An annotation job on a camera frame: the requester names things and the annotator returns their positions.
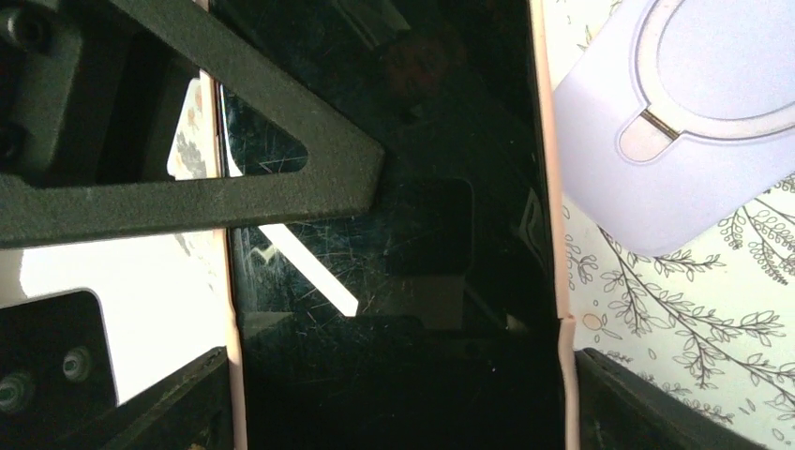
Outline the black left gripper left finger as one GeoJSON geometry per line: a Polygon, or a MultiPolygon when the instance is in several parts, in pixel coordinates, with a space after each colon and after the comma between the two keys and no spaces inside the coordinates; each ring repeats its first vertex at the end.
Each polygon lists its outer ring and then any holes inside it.
{"type": "Polygon", "coordinates": [[[88,426],[57,449],[232,449],[226,349],[216,347],[88,426]]]}

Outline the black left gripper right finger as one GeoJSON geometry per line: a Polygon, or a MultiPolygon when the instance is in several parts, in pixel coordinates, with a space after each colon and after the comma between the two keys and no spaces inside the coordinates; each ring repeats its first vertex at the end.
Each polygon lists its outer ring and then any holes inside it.
{"type": "Polygon", "coordinates": [[[575,352],[581,449],[759,449],[591,348],[575,352]]]}

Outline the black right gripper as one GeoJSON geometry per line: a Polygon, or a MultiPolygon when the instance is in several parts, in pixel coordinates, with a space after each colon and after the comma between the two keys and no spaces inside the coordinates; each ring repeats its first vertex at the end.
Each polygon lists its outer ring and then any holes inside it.
{"type": "Polygon", "coordinates": [[[1,245],[354,216],[383,148],[191,1],[1,5],[1,245]],[[173,181],[198,69],[301,143],[299,172],[173,181]]]}

